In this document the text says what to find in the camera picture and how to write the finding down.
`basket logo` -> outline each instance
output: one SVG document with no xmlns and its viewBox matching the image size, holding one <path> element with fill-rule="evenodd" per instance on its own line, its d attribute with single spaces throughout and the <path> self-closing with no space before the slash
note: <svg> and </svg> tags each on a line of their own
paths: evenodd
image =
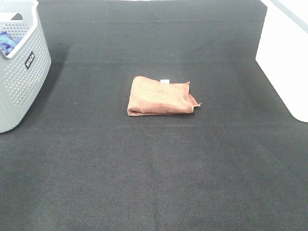
<svg viewBox="0 0 308 231">
<path fill-rule="evenodd" d="M 33 53 L 33 51 L 31 51 L 29 57 L 25 61 L 25 66 L 26 66 L 27 70 L 29 70 L 31 64 L 33 63 L 34 58 L 35 58 L 34 53 Z"/>
</svg>

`brown towel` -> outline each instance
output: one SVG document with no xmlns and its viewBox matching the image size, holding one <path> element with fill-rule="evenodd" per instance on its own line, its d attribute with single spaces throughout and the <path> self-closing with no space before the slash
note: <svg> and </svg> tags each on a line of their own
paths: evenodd
<svg viewBox="0 0 308 231">
<path fill-rule="evenodd" d="M 127 113 L 129 116 L 189 114 L 200 106 L 189 93 L 189 84 L 166 84 L 143 76 L 134 78 Z"/>
</svg>

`black surface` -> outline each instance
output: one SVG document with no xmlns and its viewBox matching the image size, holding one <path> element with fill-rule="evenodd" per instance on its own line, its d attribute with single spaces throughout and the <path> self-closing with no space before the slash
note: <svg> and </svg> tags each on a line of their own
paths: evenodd
<svg viewBox="0 0 308 231">
<path fill-rule="evenodd" d="M 306 230 L 308 125 L 255 62 L 258 0 L 40 1 L 52 65 L 0 135 L 0 230 Z M 132 79 L 192 115 L 128 117 Z"/>
</svg>

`folded towel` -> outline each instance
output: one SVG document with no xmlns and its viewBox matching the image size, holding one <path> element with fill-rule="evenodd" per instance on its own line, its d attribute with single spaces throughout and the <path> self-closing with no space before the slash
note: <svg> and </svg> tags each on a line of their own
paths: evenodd
<svg viewBox="0 0 308 231">
<path fill-rule="evenodd" d="M 20 40 L 21 38 L 13 39 L 7 32 L 2 32 L 0 33 L 0 49 L 3 50 L 5 55 L 8 55 Z"/>
<path fill-rule="evenodd" d="M 134 78 L 127 113 L 129 116 L 189 114 L 200 104 L 189 93 L 189 84 L 166 84 L 143 76 Z"/>
</svg>

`gray laundry basket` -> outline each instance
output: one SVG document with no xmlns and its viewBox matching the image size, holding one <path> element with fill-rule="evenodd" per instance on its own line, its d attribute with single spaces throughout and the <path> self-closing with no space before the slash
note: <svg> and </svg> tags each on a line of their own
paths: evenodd
<svg viewBox="0 0 308 231">
<path fill-rule="evenodd" d="M 0 0 L 0 32 L 22 38 L 10 54 L 0 49 L 0 133 L 20 123 L 51 65 L 37 6 L 36 0 Z"/>
</svg>

